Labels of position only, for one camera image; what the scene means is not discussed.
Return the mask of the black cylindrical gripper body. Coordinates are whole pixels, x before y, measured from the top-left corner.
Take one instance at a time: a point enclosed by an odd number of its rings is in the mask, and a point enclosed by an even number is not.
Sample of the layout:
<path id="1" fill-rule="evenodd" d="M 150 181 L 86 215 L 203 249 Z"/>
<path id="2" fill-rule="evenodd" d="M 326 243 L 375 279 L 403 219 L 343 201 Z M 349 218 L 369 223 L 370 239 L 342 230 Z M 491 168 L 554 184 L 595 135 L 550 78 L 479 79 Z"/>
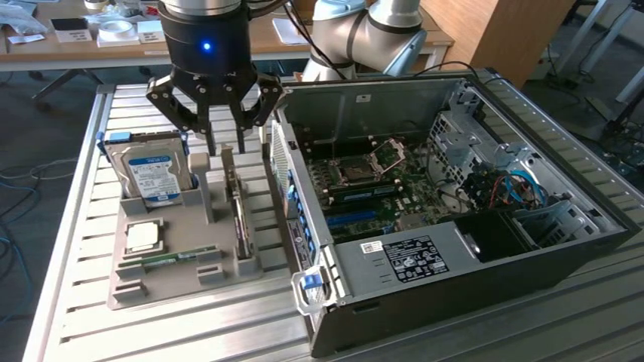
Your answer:
<path id="1" fill-rule="evenodd" d="M 250 8 L 218 15 L 181 14 L 159 8 L 174 66 L 222 84 L 234 74 L 257 80 L 251 57 Z"/>

